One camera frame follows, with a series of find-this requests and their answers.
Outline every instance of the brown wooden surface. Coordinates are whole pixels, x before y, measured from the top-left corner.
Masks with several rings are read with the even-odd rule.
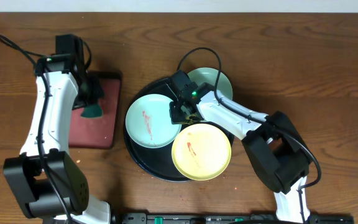
[[[92,70],[123,74],[116,142],[111,150],[71,149],[92,194],[119,210],[160,213],[275,211],[238,139],[224,174],[206,182],[171,183],[131,159],[122,125],[132,97],[171,75],[187,51],[211,47],[231,79],[234,100],[257,111],[286,113],[320,161],[323,179],[307,190],[319,213],[350,213],[358,223],[358,14],[92,14],[2,13],[0,33],[27,50],[54,53],[54,36],[74,33],[93,52]],[[208,52],[183,68],[216,67]],[[32,66],[0,43],[0,223],[26,220],[2,165],[18,156],[32,119]],[[311,166],[309,180],[316,177]]]

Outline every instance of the round black tray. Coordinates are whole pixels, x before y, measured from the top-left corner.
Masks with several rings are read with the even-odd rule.
[[[170,88],[170,79],[163,78],[157,81],[154,81],[143,88],[134,99],[131,101],[130,105],[135,102],[135,100],[139,99],[140,97],[148,94],[161,94],[171,98],[173,101],[177,101],[176,95],[171,91]],[[212,124],[222,130],[227,138],[229,139],[230,144],[233,144],[234,135],[226,131],[225,129],[221,128],[220,126]],[[182,125],[181,129],[188,127],[189,125],[184,124]],[[126,125],[124,122],[124,140],[125,145],[127,146],[129,154],[132,156],[133,160],[146,172],[152,174],[153,176],[167,180],[167,181],[174,181],[174,182],[185,182],[191,179],[182,175],[172,161],[172,144],[160,147],[157,149],[149,149],[146,147],[142,147],[134,142],[131,137],[129,136]]]

